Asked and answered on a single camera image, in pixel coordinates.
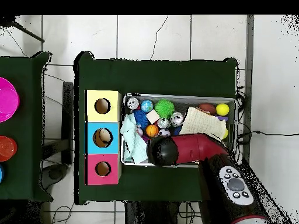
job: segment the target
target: red container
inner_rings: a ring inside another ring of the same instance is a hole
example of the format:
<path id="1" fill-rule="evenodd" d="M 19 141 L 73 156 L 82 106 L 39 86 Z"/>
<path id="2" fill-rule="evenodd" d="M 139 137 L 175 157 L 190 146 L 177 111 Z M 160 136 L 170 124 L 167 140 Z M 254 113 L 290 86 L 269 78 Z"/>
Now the red container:
<path id="1" fill-rule="evenodd" d="M 5 162 L 15 155 L 18 146 L 12 138 L 0 136 L 0 162 Z"/>

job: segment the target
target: yellow box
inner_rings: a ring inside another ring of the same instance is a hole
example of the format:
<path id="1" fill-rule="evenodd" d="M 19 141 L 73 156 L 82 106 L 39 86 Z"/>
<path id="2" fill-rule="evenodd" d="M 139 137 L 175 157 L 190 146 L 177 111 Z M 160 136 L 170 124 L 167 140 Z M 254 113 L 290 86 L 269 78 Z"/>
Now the yellow box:
<path id="1" fill-rule="evenodd" d="M 119 122 L 121 94 L 110 90 L 87 90 L 88 122 Z"/>

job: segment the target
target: light blue cloth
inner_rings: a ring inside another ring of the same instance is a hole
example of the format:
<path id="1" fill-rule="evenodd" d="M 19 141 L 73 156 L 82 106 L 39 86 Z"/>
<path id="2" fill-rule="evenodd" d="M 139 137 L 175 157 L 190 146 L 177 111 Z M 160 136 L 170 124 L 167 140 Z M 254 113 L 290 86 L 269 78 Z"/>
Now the light blue cloth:
<path id="1" fill-rule="evenodd" d="M 120 133 L 126 142 L 124 160 L 128 162 L 133 159 L 134 163 L 141 163 L 148 158 L 147 144 L 142 137 L 137 134 L 136 130 L 137 126 L 134 114 L 126 114 L 123 126 L 120 128 Z"/>

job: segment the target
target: small wooden cube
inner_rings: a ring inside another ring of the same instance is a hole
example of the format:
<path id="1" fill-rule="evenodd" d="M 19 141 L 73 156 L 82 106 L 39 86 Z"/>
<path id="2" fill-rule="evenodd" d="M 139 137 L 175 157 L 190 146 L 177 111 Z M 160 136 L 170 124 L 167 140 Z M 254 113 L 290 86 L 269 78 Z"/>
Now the small wooden cube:
<path id="1" fill-rule="evenodd" d="M 151 110 L 148 114 L 147 114 L 147 119 L 148 121 L 153 124 L 154 122 L 156 122 L 157 120 L 160 119 L 159 114 L 155 111 L 155 109 Z"/>

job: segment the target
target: round hole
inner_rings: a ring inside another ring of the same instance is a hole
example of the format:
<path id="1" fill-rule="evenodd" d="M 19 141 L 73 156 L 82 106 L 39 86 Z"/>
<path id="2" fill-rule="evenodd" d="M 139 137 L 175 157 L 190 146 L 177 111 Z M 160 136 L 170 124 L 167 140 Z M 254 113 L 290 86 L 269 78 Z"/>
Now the round hole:
<path id="1" fill-rule="evenodd" d="M 112 133 L 108 129 L 97 129 L 93 135 L 93 143 L 99 148 L 108 147 L 112 140 Z"/>
<path id="2" fill-rule="evenodd" d="M 111 172 L 111 167 L 108 162 L 99 162 L 96 165 L 96 173 L 101 176 L 105 177 Z"/>
<path id="3" fill-rule="evenodd" d="M 99 113 L 99 114 L 106 114 L 110 111 L 111 105 L 110 102 L 108 101 L 108 99 L 105 98 L 101 98 L 98 99 L 95 103 L 95 110 Z"/>

